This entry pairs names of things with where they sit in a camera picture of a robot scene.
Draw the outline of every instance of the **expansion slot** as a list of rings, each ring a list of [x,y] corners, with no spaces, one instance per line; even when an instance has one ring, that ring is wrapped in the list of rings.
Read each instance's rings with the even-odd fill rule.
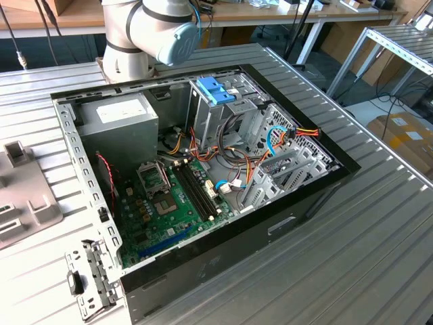
[[[177,235],[174,235],[170,238],[167,238],[166,240],[163,240],[162,242],[159,242],[156,245],[153,245],[151,247],[147,247],[144,250],[140,251],[138,253],[138,255],[140,256],[140,258],[146,257],[148,255],[152,255],[158,251],[161,251],[164,248],[167,248],[173,244],[176,244],[177,242],[179,242],[180,240],[186,238],[186,236],[188,235],[188,231],[190,231],[191,228],[187,228],[185,230],[183,230],[182,232],[178,233]]]
[[[173,173],[177,180],[185,190],[191,203],[196,208],[200,219],[203,222],[208,221],[211,217],[215,218],[218,213],[217,209],[205,193],[203,187],[198,180],[194,177],[192,170],[187,164],[181,164],[173,167]]]

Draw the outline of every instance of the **workbench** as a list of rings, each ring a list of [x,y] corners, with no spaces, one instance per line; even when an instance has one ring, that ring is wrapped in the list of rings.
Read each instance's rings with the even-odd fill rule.
[[[304,225],[144,324],[423,324],[433,310],[433,185],[260,45],[197,50],[161,75],[252,64],[362,169]],[[92,239],[49,94],[103,85],[96,63],[0,74],[0,140],[30,146],[64,220],[0,251],[0,324],[80,324],[64,252]],[[129,324],[122,303],[93,324]]]
[[[216,3],[213,5],[214,16],[212,27],[230,26],[259,26],[275,24],[291,24],[295,18],[295,11],[282,10],[278,6],[269,9],[255,9],[248,2]],[[5,7],[5,13],[16,37],[45,37],[45,30],[38,13],[26,12]],[[332,0],[331,5],[325,5],[320,12],[311,11],[306,23],[313,23],[313,27],[305,41],[297,64],[304,64],[308,58],[317,37],[326,22],[352,22],[375,20],[390,20],[394,26],[407,12],[380,10],[376,13],[357,13],[344,7],[338,0]],[[296,19],[299,22],[302,13]],[[201,15],[202,28],[209,26],[209,17]],[[104,13],[98,0],[74,0],[58,17],[58,24],[63,35],[104,34]],[[51,35],[57,35],[54,28],[50,28]],[[10,38],[6,25],[0,21],[0,39]]]

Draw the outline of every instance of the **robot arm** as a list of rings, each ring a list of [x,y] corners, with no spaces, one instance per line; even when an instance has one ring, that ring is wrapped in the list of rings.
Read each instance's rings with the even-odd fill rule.
[[[114,82],[150,77],[148,55],[180,64],[199,36],[188,0],[103,0],[107,48],[105,74]]]

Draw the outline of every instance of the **aluminum table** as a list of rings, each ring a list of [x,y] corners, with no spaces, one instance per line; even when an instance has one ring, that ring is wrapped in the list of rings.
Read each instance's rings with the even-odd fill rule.
[[[363,72],[374,63],[375,57],[381,47],[391,51],[412,65],[406,75],[391,91],[391,95],[397,93],[416,69],[428,75],[433,73],[433,35],[420,32],[412,25],[366,27],[329,86],[326,93],[328,96],[332,97],[335,94],[367,39],[371,39],[377,44],[371,50],[362,67],[360,67],[357,73],[358,77],[361,77]]]
[[[312,220],[144,324],[423,324],[433,310],[433,185],[270,49],[196,51],[162,75],[252,64],[362,169]],[[80,324],[64,251],[95,236],[49,93],[103,85],[97,64],[0,74],[0,139],[30,146],[64,220],[0,251],[0,324]],[[129,324],[122,303],[93,324]]]

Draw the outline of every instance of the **metal shelf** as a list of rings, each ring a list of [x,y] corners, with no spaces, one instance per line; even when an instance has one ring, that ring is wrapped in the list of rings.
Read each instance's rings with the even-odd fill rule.
[[[332,81],[331,86],[327,90],[327,95],[332,97],[344,76],[348,72],[352,63],[360,53],[360,49],[367,39],[371,39],[377,43],[375,48],[371,51],[369,57],[366,59],[363,67],[358,71],[357,75],[360,76],[365,69],[367,69],[375,59],[380,47],[384,47],[404,59],[413,66],[408,74],[403,77],[403,82],[399,83],[392,93],[396,93],[403,83],[409,78],[410,74],[419,69],[426,74],[433,73],[433,36],[426,32],[420,32],[411,25],[399,26],[383,26],[370,28],[366,27],[349,53],[346,61],[344,61],[340,71]]]

